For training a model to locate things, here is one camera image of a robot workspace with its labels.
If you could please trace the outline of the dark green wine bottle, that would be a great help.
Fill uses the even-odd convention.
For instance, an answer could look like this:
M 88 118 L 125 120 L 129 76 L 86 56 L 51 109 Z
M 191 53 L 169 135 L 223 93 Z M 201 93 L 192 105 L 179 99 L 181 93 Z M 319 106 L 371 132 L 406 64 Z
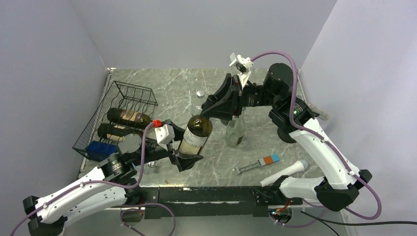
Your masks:
M 109 123 L 100 124 L 97 130 L 97 135 L 99 138 L 114 141 L 117 143 L 122 142 L 125 136 L 131 134 L 136 134 L 140 137 L 143 136 L 143 133 L 140 130 Z

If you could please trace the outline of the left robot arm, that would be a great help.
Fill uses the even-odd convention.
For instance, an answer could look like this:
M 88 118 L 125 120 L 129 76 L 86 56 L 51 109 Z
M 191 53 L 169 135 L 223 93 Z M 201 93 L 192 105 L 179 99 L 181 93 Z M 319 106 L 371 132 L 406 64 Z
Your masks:
M 103 209 L 141 200 L 140 182 L 144 165 L 169 158 L 180 172 L 202 160 L 201 155 L 180 154 L 171 143 L 188 130 L 170 120 L 154 120 L 142 133 L 121 138 L 112 153 L 82 178 L 45 197 L 29 196 L 23 200 L 31 236 L 59 236 L 64 228 Z

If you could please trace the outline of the clear glass bottle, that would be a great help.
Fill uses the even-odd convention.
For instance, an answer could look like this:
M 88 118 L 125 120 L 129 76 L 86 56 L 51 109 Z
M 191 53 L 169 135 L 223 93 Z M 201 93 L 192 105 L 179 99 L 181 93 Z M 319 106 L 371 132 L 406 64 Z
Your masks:
M 231 148 L 238 147 L 245 135 L 245 121 L 244 121 L 244 112 L 245 107 L 243 107 L 242 112 L 239 116 L 234 116 L 231 121 L 228 122 L 225 133 L 225 143 Z

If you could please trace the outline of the blue square glass bottle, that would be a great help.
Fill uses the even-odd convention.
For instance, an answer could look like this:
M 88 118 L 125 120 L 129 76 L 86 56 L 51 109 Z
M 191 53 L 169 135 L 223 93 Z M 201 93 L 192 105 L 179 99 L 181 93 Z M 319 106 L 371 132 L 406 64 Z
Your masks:
M 87 156 L 89 160 L 103 161 L 110 157 L 112 154 L 117 153 L 122 161 L 125 163 L 131 163 L 138 167 L 141 164 L 142 158 L 142 140 L 125 140 L 117 145 L 107 144 L 99 141 L 92 141 L 86 148 Z M 150 139 L 145 141 L 145 158 L 144 163 L 150 163 L 159 160 L 158 152 L 160 146 L 156 140 Z

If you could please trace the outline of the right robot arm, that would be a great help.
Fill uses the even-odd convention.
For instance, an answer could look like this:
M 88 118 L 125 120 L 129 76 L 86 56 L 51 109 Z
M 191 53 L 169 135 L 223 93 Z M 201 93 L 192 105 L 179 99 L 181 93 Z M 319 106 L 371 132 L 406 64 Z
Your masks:
M 244 107 L 270 106 L 269 117 L 278 128 L 279 138 L 300 144 L 324 173 L 318 178 L 279 177 L 272 183 L 272 200 L 284 204 L 291 198 L 311 199 L 329 210 L 340 211 L 357 198 L 372 175 L 336 154 L 326 140 L 318 115 L 303 100 L 296 99 L 294 108 L 290 107 L 291 96 L 296 92 L 292 69 L 284 63 L 271 65 L 263 84 L 257 86 L 242 86 L 238 75 L 227 74 L 221 87 L 202 105 L 202 114 L 231 120 Z

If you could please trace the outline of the green wine bottle grey cap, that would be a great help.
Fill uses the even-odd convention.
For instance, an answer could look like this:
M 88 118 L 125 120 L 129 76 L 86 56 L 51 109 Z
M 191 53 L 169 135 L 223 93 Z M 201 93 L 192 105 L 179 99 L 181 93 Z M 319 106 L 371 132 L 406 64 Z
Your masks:
M 147 114 L 120 108 L 110 108 L 106 116 L 108 121 L 133 128 L 144 129 L 152 122 Z

